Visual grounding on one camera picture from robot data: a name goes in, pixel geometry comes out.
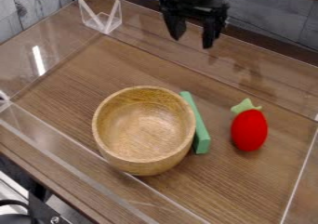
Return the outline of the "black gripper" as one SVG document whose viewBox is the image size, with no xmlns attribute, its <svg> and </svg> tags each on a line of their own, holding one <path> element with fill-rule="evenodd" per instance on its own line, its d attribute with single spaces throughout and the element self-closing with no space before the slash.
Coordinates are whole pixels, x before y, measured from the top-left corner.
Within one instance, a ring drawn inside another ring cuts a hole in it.
<svg viewBox="0 0 318 224">
<path fill-rule="evenodd" d="M 174 40 L 179 40 L 186 32 L 187 19 L 203 23 L 203 49 L 209 49 L 221 37 L 229 8 L 225 0 L 159 0 L 159 9 Z"/>
</svg>

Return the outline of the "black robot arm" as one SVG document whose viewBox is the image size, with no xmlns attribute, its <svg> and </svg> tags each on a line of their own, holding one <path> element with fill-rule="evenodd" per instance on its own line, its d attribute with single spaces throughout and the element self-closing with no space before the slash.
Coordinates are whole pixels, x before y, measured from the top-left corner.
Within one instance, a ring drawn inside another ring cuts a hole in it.
<svg viewBox="0 0 318 224">
<path fill-rule="evenodd" d="M 202 23 L 203 49 L 209 49 L 221 37 L 229 8 L 225 0 L 159 0 L 159 9 L 174 40 L 179 40 L 186 33 L 187 19 Z"/>
</svg>

